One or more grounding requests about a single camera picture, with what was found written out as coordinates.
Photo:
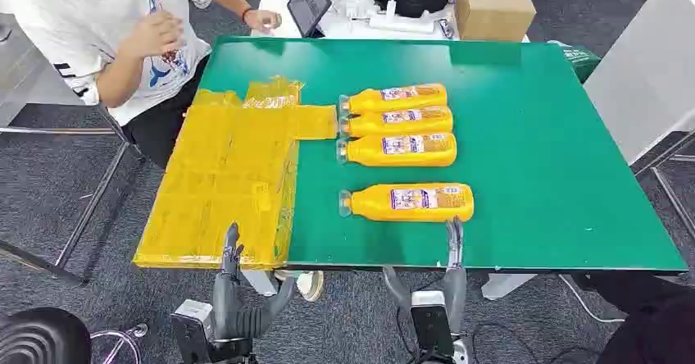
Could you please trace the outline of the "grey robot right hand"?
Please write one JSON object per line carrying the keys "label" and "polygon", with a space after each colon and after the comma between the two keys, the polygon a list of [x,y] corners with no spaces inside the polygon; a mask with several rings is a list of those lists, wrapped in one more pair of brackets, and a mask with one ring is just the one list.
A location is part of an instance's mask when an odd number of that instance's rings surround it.
{"label": "grey robot right hand", "polygon": [[[443,297],[447,312],[447,320],[451,335],[462,333],[461,323],[464,318],[467,295],[467,271],[462,265],[463,258],[463,222],[458,216],[445,221],[448,235],[448,264],[444,273]],[[384,282],[396,301],[404,311],[409,312],[413,307],[412,293],[402,283],[392,266],[383,266]]]}

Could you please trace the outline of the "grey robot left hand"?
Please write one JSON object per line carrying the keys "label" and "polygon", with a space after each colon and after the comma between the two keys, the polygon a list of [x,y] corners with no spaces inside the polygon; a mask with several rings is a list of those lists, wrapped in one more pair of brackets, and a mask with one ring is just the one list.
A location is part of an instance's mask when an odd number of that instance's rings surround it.
{"label": "grey robot left hand", "polygon": [[272,321],[286,308],[295,293],[296,279],[287,278],[280,291],[262,307],[247,307],[238,293],[240,257],[238,224],[232,223],[225,235],[221,269],[216,274],[212,293],[215,341],[218,344],[238,339],[261,337]]}

